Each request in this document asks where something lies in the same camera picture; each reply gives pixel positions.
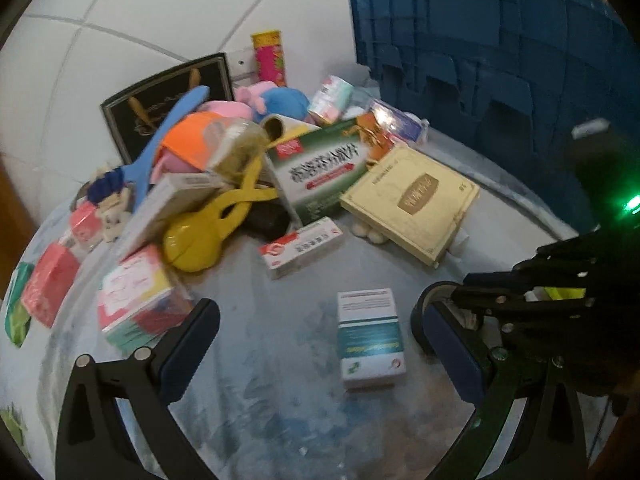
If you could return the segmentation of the black tape roll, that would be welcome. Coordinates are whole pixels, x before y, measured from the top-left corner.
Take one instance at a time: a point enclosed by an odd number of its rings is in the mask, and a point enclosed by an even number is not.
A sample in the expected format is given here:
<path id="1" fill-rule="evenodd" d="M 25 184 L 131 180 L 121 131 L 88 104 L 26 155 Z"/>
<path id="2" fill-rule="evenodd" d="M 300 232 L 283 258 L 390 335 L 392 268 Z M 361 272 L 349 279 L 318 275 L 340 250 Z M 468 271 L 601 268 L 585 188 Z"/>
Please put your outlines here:
<path id="1" fill-rule="evenodd" d="M 410 314 L 410 330 L 416 344 L 425 354 L 441 361 L 464 350 L 462 335 L 474 327 L 473 315 L 452 299 L 459 287 L 448 281 L 427 286 Z"/>

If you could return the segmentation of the teal white medicine box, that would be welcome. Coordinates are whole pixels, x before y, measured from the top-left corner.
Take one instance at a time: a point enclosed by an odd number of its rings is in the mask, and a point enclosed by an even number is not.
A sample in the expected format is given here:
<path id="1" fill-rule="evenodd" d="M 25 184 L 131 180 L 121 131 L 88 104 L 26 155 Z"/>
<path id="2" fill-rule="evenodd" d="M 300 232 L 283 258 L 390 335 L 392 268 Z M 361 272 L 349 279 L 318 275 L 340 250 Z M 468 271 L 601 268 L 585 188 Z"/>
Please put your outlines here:
<path id="1" fill-rule="evenodd" d="M 337 341 L 346 389 L 386 386 L 406 374 L 405 347 L 390 288 L 337 294 Z"/>

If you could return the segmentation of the teal green wipes pack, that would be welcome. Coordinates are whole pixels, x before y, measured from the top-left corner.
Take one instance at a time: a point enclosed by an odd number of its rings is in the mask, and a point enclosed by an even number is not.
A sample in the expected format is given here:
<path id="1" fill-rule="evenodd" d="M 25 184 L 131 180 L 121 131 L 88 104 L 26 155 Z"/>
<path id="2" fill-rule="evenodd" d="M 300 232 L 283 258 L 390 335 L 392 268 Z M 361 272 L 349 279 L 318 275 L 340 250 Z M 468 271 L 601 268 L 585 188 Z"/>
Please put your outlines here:
<path id="1" fill-rule="evenodd" d="M 22 303 L 22 293 L 32 276 L 35 266 L 32 263 L 21 261 L 14 269 L 9 282 L 3 305 L 6 307 L 6 320 L 4 329 L 9 341 L 16 348 L 21 348 L 27 337 L 32 317 Z"/>

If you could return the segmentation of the colourful tissue pack block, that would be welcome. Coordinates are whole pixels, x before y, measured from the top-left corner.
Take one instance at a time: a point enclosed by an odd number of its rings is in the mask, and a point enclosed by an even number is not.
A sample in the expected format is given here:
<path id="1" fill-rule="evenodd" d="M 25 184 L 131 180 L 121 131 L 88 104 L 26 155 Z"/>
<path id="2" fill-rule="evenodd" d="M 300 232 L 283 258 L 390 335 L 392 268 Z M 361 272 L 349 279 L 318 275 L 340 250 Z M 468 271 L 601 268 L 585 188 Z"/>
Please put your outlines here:
<path id="1" fill-rule="evenodd" d="M 191 313 L 189 293 L 149 244 L 122 260 L 98 293 L 100 329 L 115 348 L 149 346 Z"/>

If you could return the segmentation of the beige flat medicine box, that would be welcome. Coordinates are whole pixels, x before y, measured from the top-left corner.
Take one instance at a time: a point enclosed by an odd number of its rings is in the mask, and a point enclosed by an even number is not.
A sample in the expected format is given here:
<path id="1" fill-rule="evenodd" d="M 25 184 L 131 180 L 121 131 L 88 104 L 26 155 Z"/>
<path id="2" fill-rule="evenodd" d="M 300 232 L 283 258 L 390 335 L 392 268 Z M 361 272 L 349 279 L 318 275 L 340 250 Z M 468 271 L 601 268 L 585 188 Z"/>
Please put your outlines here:
<path id="1" fill-rule="evenodd" d="M 341 197 L 355 218 L 428 266 L 437 266 L 480 187 L 408 146 L 398 146 Z"/>

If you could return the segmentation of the yellow plastic snowball clamp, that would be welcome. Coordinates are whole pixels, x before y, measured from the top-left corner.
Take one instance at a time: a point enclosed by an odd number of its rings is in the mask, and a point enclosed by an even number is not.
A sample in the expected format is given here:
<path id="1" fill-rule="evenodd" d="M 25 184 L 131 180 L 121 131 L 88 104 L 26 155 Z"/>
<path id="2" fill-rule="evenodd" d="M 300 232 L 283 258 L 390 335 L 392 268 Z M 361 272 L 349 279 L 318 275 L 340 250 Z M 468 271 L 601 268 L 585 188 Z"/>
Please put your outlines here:
<path id="1" fill-rule="evenodd" d="M 166 261 L 179 271 L 198 273 L 214 266 L 222 254 L 224 241 L 245 220 L 254 203 L 278 197 L 275 188 L 258 188 L 262 155 L 246 167 L 241 185 L 223 192 L 200 210 L 179 214 L 163 235 Z"/>

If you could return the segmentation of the small white bear plush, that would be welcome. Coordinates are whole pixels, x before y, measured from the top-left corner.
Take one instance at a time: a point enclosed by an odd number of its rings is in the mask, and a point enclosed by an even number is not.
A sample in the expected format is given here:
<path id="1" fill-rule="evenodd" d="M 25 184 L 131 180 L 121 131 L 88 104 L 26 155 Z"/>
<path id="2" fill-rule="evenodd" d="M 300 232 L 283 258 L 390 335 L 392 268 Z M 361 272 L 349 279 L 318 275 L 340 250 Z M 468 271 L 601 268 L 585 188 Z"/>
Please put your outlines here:
<path id="1" fill-rule="evenodd" d="M 121 235 L 132 216 L 132 191 L 118 168 L 107 165 L 94 173 L 87 188 L 87 198 L 96 206 L 105 243 Z"/>

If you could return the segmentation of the blue white blister pack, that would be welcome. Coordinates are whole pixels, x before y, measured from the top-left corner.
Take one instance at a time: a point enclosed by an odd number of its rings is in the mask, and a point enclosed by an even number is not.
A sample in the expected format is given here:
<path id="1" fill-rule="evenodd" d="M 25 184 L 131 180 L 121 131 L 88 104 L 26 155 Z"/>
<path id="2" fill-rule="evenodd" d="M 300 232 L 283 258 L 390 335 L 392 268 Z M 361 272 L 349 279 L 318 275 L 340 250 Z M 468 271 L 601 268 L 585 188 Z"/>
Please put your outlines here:
<path id="1" fill-rule="evenodd" d="M 376 122 L 393 142 L 405 143 L 412 148 L 424 145 L 430 124 L 411 113 L 403 112 L 380 100 L 371 100 L 369 110 Z"/>

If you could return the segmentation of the red white small medicine box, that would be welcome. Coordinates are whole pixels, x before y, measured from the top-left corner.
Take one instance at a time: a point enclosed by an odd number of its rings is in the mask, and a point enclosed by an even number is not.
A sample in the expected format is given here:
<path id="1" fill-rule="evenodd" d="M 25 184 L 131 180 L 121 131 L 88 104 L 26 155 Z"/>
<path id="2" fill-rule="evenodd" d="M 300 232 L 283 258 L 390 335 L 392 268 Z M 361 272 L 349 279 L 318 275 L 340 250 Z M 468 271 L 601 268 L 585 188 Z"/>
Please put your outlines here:
<path id="1" fill-rule="evenodd" d="M 324 217 L 260 248 L 270 278 L 278 280 L 317 260 L 341 244 L 344 232 Z"/>

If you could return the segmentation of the teal pink small box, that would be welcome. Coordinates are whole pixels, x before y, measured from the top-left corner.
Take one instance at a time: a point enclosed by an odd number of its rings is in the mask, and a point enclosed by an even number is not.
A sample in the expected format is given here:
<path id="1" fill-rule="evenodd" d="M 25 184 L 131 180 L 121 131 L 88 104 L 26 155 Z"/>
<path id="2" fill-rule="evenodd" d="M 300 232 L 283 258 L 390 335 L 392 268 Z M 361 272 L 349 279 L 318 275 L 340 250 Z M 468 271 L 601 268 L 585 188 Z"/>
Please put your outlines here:
<path id="1" fill-rule="evenodd" d="M 308 115 L 317 125 L 332 125 L 343 115 L 354 86 L 341 77 L 327 76 L 309 102 Z"/>

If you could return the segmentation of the pink pig plush orange dress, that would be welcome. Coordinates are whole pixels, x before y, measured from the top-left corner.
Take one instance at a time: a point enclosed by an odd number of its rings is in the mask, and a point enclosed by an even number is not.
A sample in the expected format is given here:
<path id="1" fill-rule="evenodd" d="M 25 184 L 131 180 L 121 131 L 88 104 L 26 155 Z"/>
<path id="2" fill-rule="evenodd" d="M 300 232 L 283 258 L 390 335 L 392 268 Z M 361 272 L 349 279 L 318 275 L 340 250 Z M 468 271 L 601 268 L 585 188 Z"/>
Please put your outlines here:
<path id="1" fill-rule="evenodd" d="M 252 109 L 236 101 L 208 101 L 181 119 L 160 141 L 150 177 L 197 174 L 214 168 L 253 118 Z"/>

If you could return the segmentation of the cardboard tube roll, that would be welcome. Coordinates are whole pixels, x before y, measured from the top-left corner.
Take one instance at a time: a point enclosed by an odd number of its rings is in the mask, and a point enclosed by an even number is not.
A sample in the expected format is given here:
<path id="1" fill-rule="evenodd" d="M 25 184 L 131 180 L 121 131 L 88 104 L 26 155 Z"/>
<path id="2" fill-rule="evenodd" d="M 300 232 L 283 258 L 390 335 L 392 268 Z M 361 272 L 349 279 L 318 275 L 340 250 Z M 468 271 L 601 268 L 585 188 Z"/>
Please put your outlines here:
<path id="1" fill-rule="evenodd" d="M 319 127 L 304 120 L 294 119 L 280 114 L 265 117 L 260 126 L 269 136 L 270 144 L 276 145 L 288 139 L 297 138 L 304 133 L 318 130 Z"/>

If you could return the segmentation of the pink pig plush blue dress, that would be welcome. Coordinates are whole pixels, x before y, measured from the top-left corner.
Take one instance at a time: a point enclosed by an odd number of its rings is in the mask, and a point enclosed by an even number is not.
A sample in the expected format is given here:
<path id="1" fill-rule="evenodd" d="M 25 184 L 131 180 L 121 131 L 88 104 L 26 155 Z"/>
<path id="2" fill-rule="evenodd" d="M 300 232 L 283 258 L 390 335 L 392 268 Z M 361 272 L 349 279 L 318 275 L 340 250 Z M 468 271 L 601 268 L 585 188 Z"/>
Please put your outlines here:
<path id="1" fill-rule="evenodd" d="M 234 90 L 235 99 L 252 109 L 254 122 L 261 122 L 273 114 L 296 120 L 305 120 L 308 116 L 309 100 L 303 92 L 279 87 L 273 81 L 261 81 L 257 84 L 238 87 Z"/>

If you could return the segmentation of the pink yellow cylindrical can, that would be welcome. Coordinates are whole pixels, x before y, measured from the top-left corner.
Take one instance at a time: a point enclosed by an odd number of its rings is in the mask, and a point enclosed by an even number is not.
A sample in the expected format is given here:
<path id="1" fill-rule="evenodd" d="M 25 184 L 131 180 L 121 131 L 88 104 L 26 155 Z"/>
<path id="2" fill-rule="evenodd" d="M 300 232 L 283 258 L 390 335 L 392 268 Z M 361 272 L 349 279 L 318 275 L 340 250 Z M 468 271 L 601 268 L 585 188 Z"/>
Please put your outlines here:
<path id="1" fill-rule="evenodd" d="M 266 30 L 252 35 L 257 76 L 278 87 L 286 86 L 284 52 L 280 30 Z"/>

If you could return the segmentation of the white wall socket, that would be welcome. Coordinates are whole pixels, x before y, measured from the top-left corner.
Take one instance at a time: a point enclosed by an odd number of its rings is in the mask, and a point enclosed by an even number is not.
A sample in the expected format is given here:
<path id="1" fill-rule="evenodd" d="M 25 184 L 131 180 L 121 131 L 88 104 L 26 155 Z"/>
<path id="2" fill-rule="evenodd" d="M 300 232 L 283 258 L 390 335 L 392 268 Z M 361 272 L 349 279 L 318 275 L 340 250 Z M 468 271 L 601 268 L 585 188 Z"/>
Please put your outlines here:
<path id="1" fill-rule="evenodd" d="M 255 52 L 251 47 L 226 53 L 229 75 L 235 86 L 248 86 L 258 81 Z"/>

